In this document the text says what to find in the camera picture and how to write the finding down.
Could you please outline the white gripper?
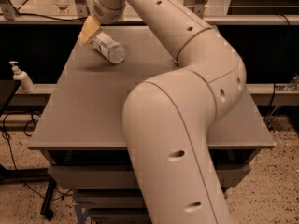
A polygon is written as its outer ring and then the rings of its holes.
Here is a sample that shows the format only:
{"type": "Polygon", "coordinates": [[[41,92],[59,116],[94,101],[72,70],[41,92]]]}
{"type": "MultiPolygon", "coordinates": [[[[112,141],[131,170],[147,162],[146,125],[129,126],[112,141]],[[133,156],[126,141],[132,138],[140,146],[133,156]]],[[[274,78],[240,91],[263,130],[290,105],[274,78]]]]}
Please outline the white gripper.
{"type": "Polygon", "coordinates": [[[93,0],[93,14],[88,16],[78,36],[78,41],[86,45],[100,30],[101,23],[116,22],[125,9],[125,0],[93,0]]]}

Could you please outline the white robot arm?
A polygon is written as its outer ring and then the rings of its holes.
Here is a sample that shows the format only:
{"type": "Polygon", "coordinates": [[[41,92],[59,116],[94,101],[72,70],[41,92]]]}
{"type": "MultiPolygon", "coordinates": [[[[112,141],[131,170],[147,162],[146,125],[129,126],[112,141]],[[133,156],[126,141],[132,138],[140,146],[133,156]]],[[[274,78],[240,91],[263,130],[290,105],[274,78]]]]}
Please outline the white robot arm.
{"type": "Polygon", "coordinates": [[[151,223],[233,224],[207,132],[245,91],[245,65],[217,30],[177,0],[93,0],[96,23],[117,21],[127,5],[178,63],[137,85],[122,111],[151,223]]]}

